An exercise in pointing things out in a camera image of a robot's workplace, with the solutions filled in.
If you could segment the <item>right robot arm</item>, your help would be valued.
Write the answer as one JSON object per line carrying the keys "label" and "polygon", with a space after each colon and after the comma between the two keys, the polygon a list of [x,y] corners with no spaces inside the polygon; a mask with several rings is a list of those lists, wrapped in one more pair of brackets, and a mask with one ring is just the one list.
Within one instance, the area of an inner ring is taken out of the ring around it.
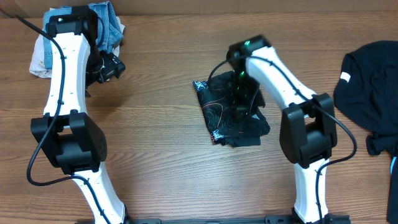
{"label": "right robot arm", "polygon": [[326,167],[336,146],[330,96],[316,94],[284,65],[261,35],[229,46],[226,58],[235,69],[238,87],[262,85],[281,112],[279,142],[294,165],[296,199],[291,217],[282,223],[338,223],[325,201]]}

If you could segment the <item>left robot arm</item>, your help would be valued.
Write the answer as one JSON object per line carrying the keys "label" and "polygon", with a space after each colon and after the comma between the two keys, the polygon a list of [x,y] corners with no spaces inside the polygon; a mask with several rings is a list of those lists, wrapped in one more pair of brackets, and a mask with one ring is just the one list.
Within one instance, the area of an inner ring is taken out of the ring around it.
{"label": "left robot arm", "polygon": [[38,145],[27,168],[27,180],[40,151],[64,177],[44,182],[53,185],[73,180],[82,191],[95,223],[129,223],[126,206],[118,198],[106,170],[107,142],[104,132],[89,117],[86,89],[93,83],[119,78],[126,67],[112,52],[100,50],[101,18],[88,6],[66,13],[51,12],[45,29],[33,29],[50,41],[52,56],[50,92],[44,115],[34,118],[30,130]]}

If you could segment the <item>black patterned sports jersey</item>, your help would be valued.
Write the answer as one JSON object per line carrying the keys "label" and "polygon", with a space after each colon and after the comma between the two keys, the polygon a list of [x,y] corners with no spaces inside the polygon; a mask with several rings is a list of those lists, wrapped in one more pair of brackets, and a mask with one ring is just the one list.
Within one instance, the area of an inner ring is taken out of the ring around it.
{"label": "black patterned sports jersey", "polygon": [[233,104],[233,71],[224,72],[208,81],[193,81],[206,127],[214,144],[232,147],[258,146],[260,137],[269,134],[271,127],[259,110],[259,91],[251,103],[252,94],[242,104]]}

